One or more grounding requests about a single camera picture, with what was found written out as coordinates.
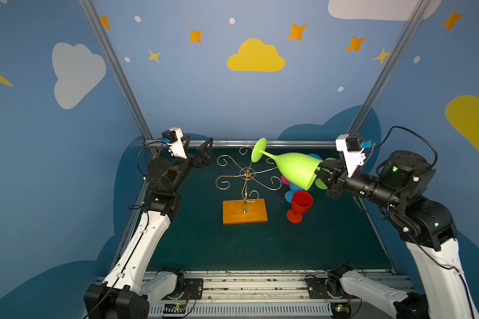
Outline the blue wine glass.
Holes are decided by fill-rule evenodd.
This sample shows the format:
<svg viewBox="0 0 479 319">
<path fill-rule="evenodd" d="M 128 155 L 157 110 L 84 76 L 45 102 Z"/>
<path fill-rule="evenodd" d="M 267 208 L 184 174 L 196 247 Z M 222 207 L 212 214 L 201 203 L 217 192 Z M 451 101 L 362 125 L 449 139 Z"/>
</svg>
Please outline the blue wine glass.
<svg viewBox="0 0 479 319">
<path fill-rule="evenodd" d="M 295 185 L 294 183 L 289 183 L 289 188 L 290 190 L 285 193 L 284 198 L 286 199 L 288 203 L 291 203 L 293 200 L 294 194 L 298 191 L 302 191 L 303 189 Z"/>
<path fill-rule="evenodd" d="M 318 159 L 318 160 L 320 160 L 320 161 L 323 160 L 322 157 L 319 156 L 319 155 L 317 155 L 317 154 L 307 154 L 307 155 L 308 155 L 308 156 L 311 156 L 312 158 Z"/>
</svg>

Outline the green wine glass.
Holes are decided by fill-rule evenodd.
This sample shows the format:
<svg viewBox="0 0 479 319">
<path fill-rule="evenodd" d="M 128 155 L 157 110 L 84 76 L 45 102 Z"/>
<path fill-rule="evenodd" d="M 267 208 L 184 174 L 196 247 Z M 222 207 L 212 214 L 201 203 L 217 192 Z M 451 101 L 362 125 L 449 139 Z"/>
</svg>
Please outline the green wine glass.
<svg viewBox="0 0 479 319">
<path fill-rule="evenodd" d="M 325 161 L 329 161 L 329 160 L 336 160 L 335 158 L 326 158 Z M 328 190 L 328 187 L 326 186 L 326 184 L 318 177 L 316 177 L 315 179 L 315 186 L 320 189 L 320 190 Z"/>
<path fill-rule="evenodd" d="M 280 173 L 290 182 L 308 191 L 313 185 L 322 160 L 302 153 L 285 153 L 280 155 L 270 154 L 266 151 L 267 140 L 262 138 L 257 141 L 251 153 L 251 161 L 256 163 L 262 156 L 272 159 Z"/>
</svg>

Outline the red wine glass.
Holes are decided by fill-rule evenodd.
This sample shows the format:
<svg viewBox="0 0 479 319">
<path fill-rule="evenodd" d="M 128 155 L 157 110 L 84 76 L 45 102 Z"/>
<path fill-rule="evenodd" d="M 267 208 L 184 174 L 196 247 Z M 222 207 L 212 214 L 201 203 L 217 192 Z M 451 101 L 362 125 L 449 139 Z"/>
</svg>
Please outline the red wine glass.
<svg viewBox="0 0 479 319">
<path fill-rule="evenodd" d="M 291 198 L 291 209 L 287 212 L 287 218 L 292 223 L 300 223 L 303 214 L 309 211 L 313 205 L 312 196 L 306 191 L 297 191 Z"/>
</svg>

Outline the pink wine glass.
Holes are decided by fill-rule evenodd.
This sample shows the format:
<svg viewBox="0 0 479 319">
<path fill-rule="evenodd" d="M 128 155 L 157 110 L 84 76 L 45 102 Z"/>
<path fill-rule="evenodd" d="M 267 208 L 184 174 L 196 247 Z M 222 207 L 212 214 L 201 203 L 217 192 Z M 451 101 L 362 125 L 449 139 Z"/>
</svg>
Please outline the pink wine glass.
<svg viewBox="0 0 479 319">
<path fill-rule="evenodd" d="M 289 181 L 288 179 L 286 179 L 285 176 L 282 175 L 280 179 L 281 179 L 281 181 L 282 181 L 283 184 L 285 184 L 285 185 L 289 185 L 289 184 L 290 184 L 290 181 Z"/>
</svg>

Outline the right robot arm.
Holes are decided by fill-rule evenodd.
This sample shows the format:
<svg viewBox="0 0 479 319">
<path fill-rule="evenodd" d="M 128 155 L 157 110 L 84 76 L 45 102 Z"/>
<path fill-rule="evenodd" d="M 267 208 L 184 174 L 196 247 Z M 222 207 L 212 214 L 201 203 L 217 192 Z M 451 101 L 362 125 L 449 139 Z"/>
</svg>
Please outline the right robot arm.
<svg viewBox="0 0 479 319">
<path fill-rule="evenodd" d="M 378 176 L 347 170 L 344 158 L 322 161 L 316 173 L 336 198 L 343 191 L 377 205 L 398 231 L 416 263 L 424 294 L 400 292 L 346 265 L 330 272 L 331 296 L 353 295 L 392 318 L 479 318 L 459 257 L 451 212 L 423 196 L 435 169 L 410 151 L 393 152 Z"/>
</svg>

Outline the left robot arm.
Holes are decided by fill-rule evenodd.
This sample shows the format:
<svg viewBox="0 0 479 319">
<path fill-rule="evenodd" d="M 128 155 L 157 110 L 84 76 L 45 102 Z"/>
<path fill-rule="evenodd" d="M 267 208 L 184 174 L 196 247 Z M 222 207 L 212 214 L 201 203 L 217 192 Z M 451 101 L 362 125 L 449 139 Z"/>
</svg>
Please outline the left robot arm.
<svg viewBox="0 0 479 319">
<path fill-rule="evenodd" d="M 148 193 L 145 202 L 133 209 L 141 212 L 137 228 L 122 256 L 101 284 L 92 284 L 85 292 L 86 318 L 147 318 L 150 307 L 168 298 L 190 298 L 184 272 L 165 267 L 144 281 L 150 260 L 162 236 L 178 213 L 183 181 L 193 168 L 212 162 L 213 139 L 208 138 L 194 153 L 188 153 L 190 136 L 179 138 L 165 131 L 160 140 L 170 154 L 158 155 L 147 167 Z"/>
</svg>

